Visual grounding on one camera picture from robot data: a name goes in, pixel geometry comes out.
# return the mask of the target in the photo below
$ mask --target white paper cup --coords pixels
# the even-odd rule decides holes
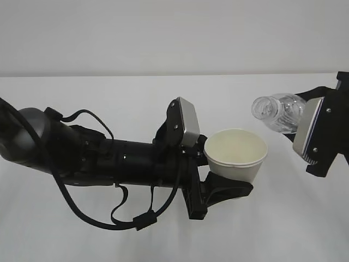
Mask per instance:
[[[227,129],[208,138],[204,145],[211,172],[252,183],[268,153],[268,146],[254,133]]]

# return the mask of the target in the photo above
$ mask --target clear plastic bottle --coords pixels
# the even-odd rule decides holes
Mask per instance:
[[[274,94],[259,97],[252,105],[252,114],[271,130],[293,134],[297,131],[306,101],[295,94]]]

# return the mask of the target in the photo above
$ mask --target white wall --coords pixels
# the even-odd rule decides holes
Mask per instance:
[[[347,0],[2,0],[0,76],[349,70]]]
[[[253,119],[257,96],[335,87],[335,74],[167,76],[109,78],[0,78],[1,96],[18,109],[51,106],[64,115],[80,108],[98,114],[116,138],[150,142],[176,96],[196,106],[201,132],[231,127],[256,132],[269,146],[247,198],[209,208],[190,221],[178,192],[156,225],[141,231],[105,231],[69,210],[50,175],[0,160],[0,261],[314,261],[349,257],[349,167],[338,158],[327,178],[306,163],[282,135]],[[88,116],[77,123],[100,129]],[[208,169],[202,168],[202,178]],[[148,187],[129,186],[117,212],[130,220],[149,206]],[[121,199],[113,187],[69,188],[88,215],[109,222]],[[170,189],[155,189],[155,208]]]

